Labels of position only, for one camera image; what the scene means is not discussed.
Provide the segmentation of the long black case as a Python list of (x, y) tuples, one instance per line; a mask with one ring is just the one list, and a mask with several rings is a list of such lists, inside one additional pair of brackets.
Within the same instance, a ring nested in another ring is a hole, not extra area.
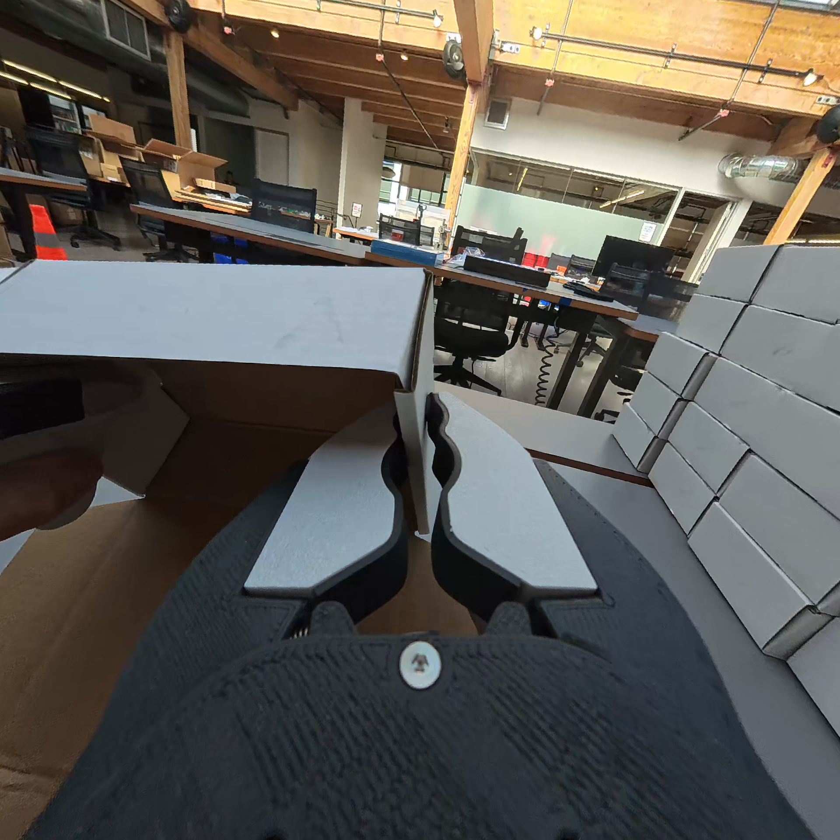
[(552, 279), (552, 273), (549, 271), (490, 259), (481, 255), (467, 255), (464, 260), (464, 270), (525, 287), (542, 289), (547, 288)]

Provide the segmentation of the flat blue package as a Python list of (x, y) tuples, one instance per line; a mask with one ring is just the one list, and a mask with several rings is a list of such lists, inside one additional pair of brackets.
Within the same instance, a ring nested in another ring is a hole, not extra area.
[(401, 240), (378, 238), (371, 241), (370, 253), (424, 267), (443, 265), (446, 253), (433, 247), (411, 245)]

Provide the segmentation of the black office chair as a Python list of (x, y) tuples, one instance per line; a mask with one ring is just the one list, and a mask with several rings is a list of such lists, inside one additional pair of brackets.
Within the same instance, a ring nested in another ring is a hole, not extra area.
[(508, 237), (459, 225), (455, 231), (450, 256), (456, 257), (468, 248), (475, 248), (489, 259), (520, 266), (528, 243), (522, 233), (521, 227), (517, 228), (513, 236)]
[(255, 221), (313, 234), (317, 190), (266, 182), (255, 178), (249, 217)]
[(434, 347), (453, 357), (450, 364), (436, 364), (438, 382), (471, 388), (473, 385), (501, 395), (501, 389), (467, 370), (466, 362), (494, 361), (511, 348), (507, 335), (514, 292), (445, 279), (435, 291)]
[(377, 237), (404, 245), (420, 246), (422, 225), (417, 219), (403, 219), (381, 213), (378, 217)]
[(78, 211), (80, 223), (70, 227), (70, 246), (78, 249), (81, 242), (108, 245), (115, 251), (122, 247), (121, 239), (100, 229), (96, 211), (98, 202), (91, 179), (82, 161), (78, 137), (72, 133), (27, 127), (28, 145), (35, 155), (42, 176), (55, 179), (75, 179), (81, 182), (82, 192), (58, 192), (49, 198), (57, 204)]
[[(602, 283), (601, 292), (612, 298), (614, 302), (633, 309), (636, 318), (639, 315), (657, 319), (666, 319), (679, 324), (679, 320), (691, 300), (696, 286), (682, 280), (666, 276), (663, 272), (647, 272), (639, 269), (628, 269), (614, 266)], [(605, 322), (599, 316), (594, 331), (603, 338), (613, 339), (604, 330)], [(630, 319), (628, 316), (617, 317)], [(608, 382), (614, 384), (622, 393), (632, 394), (638, 385), (643, 371), (623, 367), (614, 374)], [(617, 412), (610, 410), (595, 411), (595, 419), (603, 419), (606, 415), (617, 416)]]
[[(135, 205), (159, 209), (176, 209), (176, 203), (172, 200), (160, 167), (125, 156), (121, 156), (120, 161), (128, 179)], [(174, 261), (178, 263), (197, 261), (196, 254), (187, 249), (180, 239), (170, 238), (170, 233), (175, 231), (173, 223), (163, 218), (142, 213), (137, 214), (136, 219), (141, 234), (155, 244), (155, 250), (143, 253), (145, 261)]]

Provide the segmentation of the black framed desk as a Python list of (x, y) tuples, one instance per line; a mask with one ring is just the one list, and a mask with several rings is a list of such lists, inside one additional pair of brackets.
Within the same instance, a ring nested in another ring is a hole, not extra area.
[(676, 331), (677, 323), (662, 318), (639, 315), (635, 320), (601, 317), (612, 342), (609, 350), (596, 368), (591, 383), (584, 394), (577, 415), (592, 417), (607, 383), (623, 367), (643, 371), (662, 333)]
[(428, 268), (371, 253), (365, 263), (399, 268), (423, 268), (433, 280), (434, 296), (436, 288), (445, 279), (463, 280), (483, 287), (516, 293), (519, 304), (513, 308), (513, 316), (510, 319), (514, 321), (510, 350), (519, 341), (528, 323), (540, 323), (549, 328), (572, 332), (574, 341), (557, 374), (552, 391), (547, 394), (545, 405), (553, 410), (560, 407), (565, 391), (571, 383), (572, 374), (582, 357), (587, 336), (594, 327), (596, 319), (599, 316), (628, 316), (631, 320), (636, 318), (636, 312), (633, 309), (620, 302), (614, 302), (612, 298), (585, 286), (581, 290), (576, 290), (571, 283), (558, 280), (551, 279), (545, 289), (525, 287), (518, 283), (468, 272), (464, 268), (452, 267), (450, 264)]
[(171, 242), (196, 249), (202, 261), (231, 249), (217, 239), (226, 237), (261, 247), (271, 254), (271, 261), (282, 263), (289, 255), (304, 258), (306, 265), (319, 262), (341, 266), (362, 266), (368, 247), (316, 234), (307, 234), (287, 227), (261, 223), (248, 217), (223, 213), (182, 211), (145, 203), (132, 204), (130, 211), (162, 221), (164, 236)]
[(1, 167), (1, 190), (17, 220), (18, 235), (24, 259), (36, 259), (35, 232), (27, 196), (46, 196), (51, 193), (88, 195), (88, 183), (79, 178), (62, 175), (38, 175)]

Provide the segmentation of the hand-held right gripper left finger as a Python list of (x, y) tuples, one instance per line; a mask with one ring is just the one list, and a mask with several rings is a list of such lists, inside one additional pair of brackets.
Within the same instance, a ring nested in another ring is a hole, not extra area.
[(245, 581), (247, 595), (341, 604), (359, 623), (406, 581), (406, 457), (388, 402), (309, 458)]

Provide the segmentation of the stack of folded white cartons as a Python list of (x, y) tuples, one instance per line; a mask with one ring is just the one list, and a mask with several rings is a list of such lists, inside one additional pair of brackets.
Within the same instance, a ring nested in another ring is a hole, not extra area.
[(838, 245), (717, 252), (612, 434), (839, 728)]

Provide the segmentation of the person's left hand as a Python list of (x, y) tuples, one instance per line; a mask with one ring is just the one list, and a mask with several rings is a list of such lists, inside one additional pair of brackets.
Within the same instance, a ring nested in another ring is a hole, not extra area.
[(68, 450), (1, 467), (1, 540), (40, 529), (96, 489), (99, 455)]

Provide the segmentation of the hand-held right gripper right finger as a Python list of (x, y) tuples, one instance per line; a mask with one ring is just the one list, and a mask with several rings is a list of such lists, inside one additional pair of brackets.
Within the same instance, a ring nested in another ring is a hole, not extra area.
[(482, 635), (511, 608), (525, 633), (559, 636), (562, 612), (603, 609), (603, 593), (570, 526), (519, 442), (454, 395), (428, 397), (440, 485), (431, 534), (436, 583)]

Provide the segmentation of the open brown cardboard carton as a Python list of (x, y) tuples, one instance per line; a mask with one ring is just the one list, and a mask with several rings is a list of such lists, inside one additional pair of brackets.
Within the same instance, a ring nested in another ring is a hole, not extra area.
[(173, 143), (150, 140), (141, 148), (143, 161), (161, 169), (170, 193), (196, 186), (196, 179), (216, 182), (216, 170), (227, 161)]

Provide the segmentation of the white cardboard box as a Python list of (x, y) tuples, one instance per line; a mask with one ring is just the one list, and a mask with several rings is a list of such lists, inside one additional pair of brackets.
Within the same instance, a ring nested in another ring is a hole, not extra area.
[(417, 269), (37, 260), (2, 280), (2, 367), (120, 364), (148, 389), (96, 489), (2, 572), (2, 838), (72, 771), (113, 691), (169, 701), (306, 612), (243, 591), (287, 469), (369, 410), (417, 407)]

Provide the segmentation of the orange traffic cone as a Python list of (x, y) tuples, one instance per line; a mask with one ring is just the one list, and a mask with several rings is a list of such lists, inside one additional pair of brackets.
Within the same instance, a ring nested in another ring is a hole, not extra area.
[(40, 203), (29, 203), (28, 210), (33, 229), (35, 258), (68, 261), (67, 252), (58, 238), (48, 207)]

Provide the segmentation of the black computer monitor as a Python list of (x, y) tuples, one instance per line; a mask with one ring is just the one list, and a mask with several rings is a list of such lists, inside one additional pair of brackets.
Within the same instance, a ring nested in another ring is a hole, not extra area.
[(647, 272), (666, 272), (675, 251), (626, 238), (607, 235), (595, 259), (591, 277), (606, 278), (614, 266)]

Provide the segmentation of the silver ventilation duct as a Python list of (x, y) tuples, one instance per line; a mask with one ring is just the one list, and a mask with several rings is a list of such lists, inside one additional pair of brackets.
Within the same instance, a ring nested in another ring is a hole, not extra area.
[(718, 172), (727, 179), (762, 178), (774, 182), (795, 183), (807, 161), (777, 154), (730, 154), (718, 164)]

